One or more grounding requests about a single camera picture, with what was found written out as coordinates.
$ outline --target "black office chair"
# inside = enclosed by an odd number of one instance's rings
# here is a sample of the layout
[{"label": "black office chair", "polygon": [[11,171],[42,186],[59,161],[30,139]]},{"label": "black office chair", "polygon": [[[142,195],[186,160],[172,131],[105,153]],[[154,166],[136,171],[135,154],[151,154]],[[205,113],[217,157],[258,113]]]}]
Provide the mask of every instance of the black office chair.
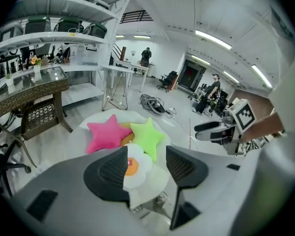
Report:
[{"label": "black office chair", "polygon": [[[7,149],[7,151],[5,152],[4,155],[0,154],[0,179],[1,179],[1,177],[3,178],[5,188],[6,188],[6,190],[7,190],[10,197],[12,197],[12,192],[11,192],[11,189],[10,189],[10,185],[9,185],[9,182],[8,182],[6,172],[9,169],[16,169],[16,168],[24,168],[26,173],[31,172],[30,167],[26,166],[23,163],[8,163],[7,162],[15,145],[16,145],[16,140],[14,140],[14,142],[9,146],[9,148]],[[8,145],[4,144],[4,145],[0,146],[0,148],[2,148],[2,147],[8,147]]]},{"label": "black office chair", "polygon": [[48,58],[49,61],[51,61],[51,60],[54,59],[54,57],[55,57],[55,55],[54,55],[55,48],[56,48],[56,46],[53,46],[53,48],[52,48],[52,50],[51,50],[51,53],[49,53],[49,54],[47,55],[47,58]]},{"label": "black office chair", "polygon": [[159,79],[159,81],[162,83],[162,85],[158,85],[158,89],[165,89],[166,92],[169,91],[168,86],[170,86],[174,79],[177,77],[177,72],[171,71],[169,75],[165,78],[165,76],[161,76],[162,79]]}]

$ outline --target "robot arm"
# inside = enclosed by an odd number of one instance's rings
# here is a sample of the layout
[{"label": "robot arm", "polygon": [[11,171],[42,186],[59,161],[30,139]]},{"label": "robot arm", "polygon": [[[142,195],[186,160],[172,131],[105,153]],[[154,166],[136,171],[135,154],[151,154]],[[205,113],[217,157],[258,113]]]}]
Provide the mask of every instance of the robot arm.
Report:
[{"label": "robot arm", "polygon": [[225,109],[220,121],[210,121],[194,127],[196,138],[223,145],[229,155],[238,153],[243,133],[256,121],[248,100],[242,99]]}]

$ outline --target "glass tabletop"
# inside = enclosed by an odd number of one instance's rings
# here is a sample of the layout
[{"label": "glass tabletop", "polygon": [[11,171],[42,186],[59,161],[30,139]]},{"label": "glass tabletop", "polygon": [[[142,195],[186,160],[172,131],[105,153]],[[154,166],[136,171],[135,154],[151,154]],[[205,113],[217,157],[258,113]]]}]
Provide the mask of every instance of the glass tabletop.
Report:
[{"label": "glass tabletop", "polygon": [[0,88],[0,101],[17,92],[33,88],[39,84],[57,81],[64,78],[66,78],[66,74],[59,66],[41,69],[39,73],[34,73],[34,71],[26,73],[20,77],[14,78],[11,86],[7,86],[5,83]]}]

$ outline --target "staircase railing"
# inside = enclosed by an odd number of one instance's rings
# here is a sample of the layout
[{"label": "staircase railing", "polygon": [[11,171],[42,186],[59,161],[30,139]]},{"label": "staircase railing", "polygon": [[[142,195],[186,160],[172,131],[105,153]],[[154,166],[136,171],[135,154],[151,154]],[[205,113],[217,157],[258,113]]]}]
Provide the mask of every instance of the staircase railing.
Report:
[{"label": "staircase railing", "polygon": [[120,23],[130,23],[138,21],[153,21],[150,15],[145,10],[137,10],[132,12],[124,13]]},{"label": "staircase railing", "polygon": [[121,58],[121,50],[120,50],[120,48],[119,48],[119,46],[117,44],[114,44],[113,52],[115,53],[117,58],[120,60],[120,58]]}]

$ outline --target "pink star plush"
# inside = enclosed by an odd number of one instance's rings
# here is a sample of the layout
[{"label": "pink star plush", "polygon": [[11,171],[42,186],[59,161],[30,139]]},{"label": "pink star plush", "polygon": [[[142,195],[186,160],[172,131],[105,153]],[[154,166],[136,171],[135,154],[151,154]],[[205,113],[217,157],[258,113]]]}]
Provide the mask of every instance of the pink star plush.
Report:
[{"label": "pink star plush", "polygon": [[132,133],[130,128],[124,128],[117,122],[116,115],[112,115],[105,123],[91,123],[88,128],[93,134],[93,139],[87,147],[87,154],[102,148],[117,148],[121,140]]}]

